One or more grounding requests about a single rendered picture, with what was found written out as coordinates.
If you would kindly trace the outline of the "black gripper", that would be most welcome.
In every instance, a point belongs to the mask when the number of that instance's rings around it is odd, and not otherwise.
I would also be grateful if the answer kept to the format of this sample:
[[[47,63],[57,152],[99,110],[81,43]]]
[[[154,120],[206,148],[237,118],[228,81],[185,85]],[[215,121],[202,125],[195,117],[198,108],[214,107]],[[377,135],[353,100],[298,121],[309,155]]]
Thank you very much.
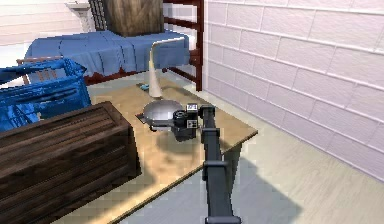
[[[135,115],[142,123],[146,123],[143,113]],[[152,132],[172,131],[176,140],[179,142],[194,139],[196,137],[196,129],[198,126],[198,117],[196,112],[177,110],[173,113],[173,125],[150,125]]]

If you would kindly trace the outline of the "grey metal bowl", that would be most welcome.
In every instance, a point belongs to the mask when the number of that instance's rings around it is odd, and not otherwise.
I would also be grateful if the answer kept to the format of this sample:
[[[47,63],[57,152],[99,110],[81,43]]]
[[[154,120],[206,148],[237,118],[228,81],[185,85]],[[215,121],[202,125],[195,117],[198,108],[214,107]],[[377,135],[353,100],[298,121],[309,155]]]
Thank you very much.
[[[173,114],[182,110],[182,105],[174,100],[156,100],[143,109],[145,122],[152,127],[166,127],[173,124]]]

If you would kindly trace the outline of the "beige wooden table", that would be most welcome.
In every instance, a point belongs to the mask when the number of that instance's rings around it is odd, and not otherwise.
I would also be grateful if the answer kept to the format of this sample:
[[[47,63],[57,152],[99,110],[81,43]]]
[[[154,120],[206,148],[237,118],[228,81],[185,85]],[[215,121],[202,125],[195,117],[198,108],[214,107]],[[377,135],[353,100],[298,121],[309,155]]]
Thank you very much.
[[[204,99],[181,87],[181,84],[167,79],[159,79],[163,98],[187,103],[209,104]],[[112,224],[124,215],[149,203],[176,184],[198,172],[204,161],[204,145],[200,133],[197,138],[185,142],[175,140],[172,132],[150,131],[149,127],[136,118],[143,107],[153,98],[138,87],[139,83],[128,87],[107,88],[106,83],[88,86],[92,104],[110,101],[113,106],[133,126],[135,141],[142,174],[133,180],[113,189],[87,203],[52,224]],[[225,160],[235,168],[236,153],[242,144],[255,136],[258,131],[216,109],[216,127],[220,128],[220,147]]]

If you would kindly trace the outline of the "white desk lamp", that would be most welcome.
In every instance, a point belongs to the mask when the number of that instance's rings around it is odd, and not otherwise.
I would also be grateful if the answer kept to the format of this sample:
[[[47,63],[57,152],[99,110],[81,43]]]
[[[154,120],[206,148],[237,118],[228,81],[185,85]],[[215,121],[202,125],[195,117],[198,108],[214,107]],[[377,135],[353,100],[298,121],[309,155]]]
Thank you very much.
[[[149,84],[149,95],[153,98],[159,98],[162,96],[161,87],[159,85],[156,72],[155,72],[155,65],[154,65],[154,48],[163,43],[170,43],[170,42],[176,42],[184,40],[184,37],[178,37],[178,38],[172,38],[172,39],[166,39],[166,40],[159,40],[152,43],[149,53],[149,77],[148,77],[148,84]]]

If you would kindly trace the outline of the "red-framed bed with blue blanket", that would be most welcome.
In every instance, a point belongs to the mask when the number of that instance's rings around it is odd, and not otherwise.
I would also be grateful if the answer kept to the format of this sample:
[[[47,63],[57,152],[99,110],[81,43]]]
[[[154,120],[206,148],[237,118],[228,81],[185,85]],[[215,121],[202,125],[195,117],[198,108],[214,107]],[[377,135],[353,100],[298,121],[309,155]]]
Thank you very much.
[[[98,84],[149,70],[149,61],[164,72],[172,71],[202,89],[203,68],[203,0],[163,0],[174,5],[193,5],[197,19],[188,21],[165,17],[167,24],[196,31],[194,37],[166,30],[158,34],[121,37],[111,31],[37,38],[29,46],[27,60],[70,58],[86,68],[88,85]]]

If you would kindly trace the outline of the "dark brown wooden chest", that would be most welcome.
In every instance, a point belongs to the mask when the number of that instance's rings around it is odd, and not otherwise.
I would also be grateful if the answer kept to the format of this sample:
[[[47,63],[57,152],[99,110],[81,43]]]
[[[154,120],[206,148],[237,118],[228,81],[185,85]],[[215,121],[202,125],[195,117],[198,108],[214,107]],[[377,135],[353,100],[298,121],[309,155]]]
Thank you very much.
[[[0,224],[49,224],[140,174],[111,102],[0,132]]]

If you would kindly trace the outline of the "blue plastic basket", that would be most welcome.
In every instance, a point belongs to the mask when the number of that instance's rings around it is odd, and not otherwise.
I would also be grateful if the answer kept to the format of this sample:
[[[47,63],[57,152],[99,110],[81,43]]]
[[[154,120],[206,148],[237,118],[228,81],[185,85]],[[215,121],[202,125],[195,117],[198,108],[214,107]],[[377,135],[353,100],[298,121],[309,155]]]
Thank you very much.
[[[68,59],[53,59],[0,68],[0,85],[23,75],[58,70],[58,78],[0,89],[0,132],[91,105],[83,74],[86,68]]]

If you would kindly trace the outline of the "brown wooden box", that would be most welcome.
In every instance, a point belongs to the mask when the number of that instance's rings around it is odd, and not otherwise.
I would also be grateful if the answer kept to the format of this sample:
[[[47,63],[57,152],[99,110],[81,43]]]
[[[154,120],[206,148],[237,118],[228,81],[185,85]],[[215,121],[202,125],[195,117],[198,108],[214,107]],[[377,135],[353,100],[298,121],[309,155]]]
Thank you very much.
[[[163,0],[102,0],[107,29],[122,37],[162,33]]]

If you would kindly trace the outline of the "dark slatted chair back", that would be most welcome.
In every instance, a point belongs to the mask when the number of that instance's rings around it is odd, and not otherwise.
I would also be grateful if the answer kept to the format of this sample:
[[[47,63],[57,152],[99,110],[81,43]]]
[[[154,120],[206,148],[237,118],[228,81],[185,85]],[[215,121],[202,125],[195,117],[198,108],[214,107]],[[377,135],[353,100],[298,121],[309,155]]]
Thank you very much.
[[[93,16],[95,30],[104,31],[107,29],[104,15],[103,0],[88,0]]]

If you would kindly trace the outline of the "light brown wooden chair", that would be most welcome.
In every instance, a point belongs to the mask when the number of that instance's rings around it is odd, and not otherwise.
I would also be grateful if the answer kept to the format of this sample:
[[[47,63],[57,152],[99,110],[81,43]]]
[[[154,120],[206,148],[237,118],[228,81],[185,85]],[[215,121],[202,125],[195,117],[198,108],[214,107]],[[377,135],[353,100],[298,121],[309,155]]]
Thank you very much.
[[[18,65],[22,65],[25,63],[43,62],[43,61],[56,60],[56,59],[61,59],[61,56],[47,56],[47,57],[38,57],[38,58],[17,59],[16,62]],[[35,74],[38,76],[40,81],[49,80],[51,78],[53,79],[57,78],[57,73],[52,69],[44,69],[41,71],[36,71]],[[25,85],[30,84],[30,79],[28,75],[23,75],[22,80]]]

